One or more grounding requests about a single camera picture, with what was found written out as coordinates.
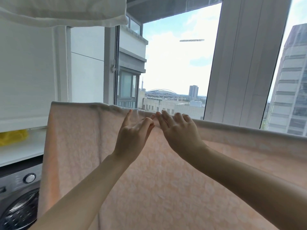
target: washing machine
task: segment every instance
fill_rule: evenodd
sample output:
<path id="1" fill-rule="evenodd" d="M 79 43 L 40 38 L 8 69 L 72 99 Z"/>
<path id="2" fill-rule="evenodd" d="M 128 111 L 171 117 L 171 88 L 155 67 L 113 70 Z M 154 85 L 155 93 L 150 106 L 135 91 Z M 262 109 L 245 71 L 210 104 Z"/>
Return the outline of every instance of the washing machine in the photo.
<path id="1" fill-rule="evenodd" d="M 37 217 L 43 156 L 0 167 L 0 230 L 27 230 Z"/>

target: hand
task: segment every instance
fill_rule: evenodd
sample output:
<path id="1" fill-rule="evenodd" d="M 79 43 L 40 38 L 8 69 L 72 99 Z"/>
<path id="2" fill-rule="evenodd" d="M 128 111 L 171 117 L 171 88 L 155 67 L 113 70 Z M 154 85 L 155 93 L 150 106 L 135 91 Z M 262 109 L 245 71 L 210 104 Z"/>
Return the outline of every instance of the hand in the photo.
<path id="1" fill-rule="evenodd" d="M 183 159 L 195 150 L 206 147 L 190 116 L 176 113 L 172 117 L 163 110 L 162 114 L 157 112 L 156 117 L 170 147 Z"/>
<path id="2" fill-rule="evenodd" d="M 153 114 L 151 118 L 144 118 L 142 121 L 133 124 L 130 121 L 132 110 L 127 113 L 119 130 L 114 156 L 125 162 L 132 163 L 141 153 L 145 143 L 154 128 Z"/>

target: pink towel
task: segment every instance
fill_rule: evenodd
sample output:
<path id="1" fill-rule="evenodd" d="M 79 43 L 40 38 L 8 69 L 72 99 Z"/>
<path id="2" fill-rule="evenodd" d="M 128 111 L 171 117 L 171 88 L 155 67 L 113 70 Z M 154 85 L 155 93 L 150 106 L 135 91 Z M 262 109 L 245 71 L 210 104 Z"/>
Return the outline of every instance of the pink towel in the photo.
<path id="1" fill-rule="evenodd" d="M 39 216 L 112 153 L 128 109 L 100 103 L 51 105 Z M 137 121 L 152 113 L 133 110 Z M 195 120 L 205 143 L 238 161 L 307 189 L 307 138 Z M 276 229 L 168 145 L 159 123 L 118 180 L 91 229 Z"/>

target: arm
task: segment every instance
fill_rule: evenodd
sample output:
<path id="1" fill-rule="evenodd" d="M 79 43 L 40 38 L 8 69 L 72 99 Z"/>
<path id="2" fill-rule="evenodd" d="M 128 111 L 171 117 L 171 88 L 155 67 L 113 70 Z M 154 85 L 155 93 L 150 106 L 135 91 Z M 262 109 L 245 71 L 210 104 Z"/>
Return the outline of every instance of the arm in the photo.
<path id="1" fill-rule="evenodd" d="M 60 199 L 30 230 L 87 230 L 97 215 L 107 195 L 142 151 L 153 120 L 145 118 L 133 125 L 130 110 L 118 133 L 114 152 Z"/>
<path id="2" fill-rule="evenodd" d="M 307 229 L 307 191 L 208 147 L 188 115 L 156 114 L 171 148 L 232 191 L 280 230 Z"/>

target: washing machine knob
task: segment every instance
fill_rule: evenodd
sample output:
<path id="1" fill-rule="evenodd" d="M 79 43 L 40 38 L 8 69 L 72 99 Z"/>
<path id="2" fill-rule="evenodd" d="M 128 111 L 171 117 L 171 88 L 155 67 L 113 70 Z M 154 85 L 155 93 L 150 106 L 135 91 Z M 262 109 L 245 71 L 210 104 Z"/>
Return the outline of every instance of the washing machine knob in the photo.
<path id="1" fill-rule="evenodd" d="M 28 184 L 28 183 L 33 182 L 35 178 L 36 178 L 36 174 L 30 173 L 30 174 L 25 175 L 25 177 L 23 178 L 23 182 Z"/>

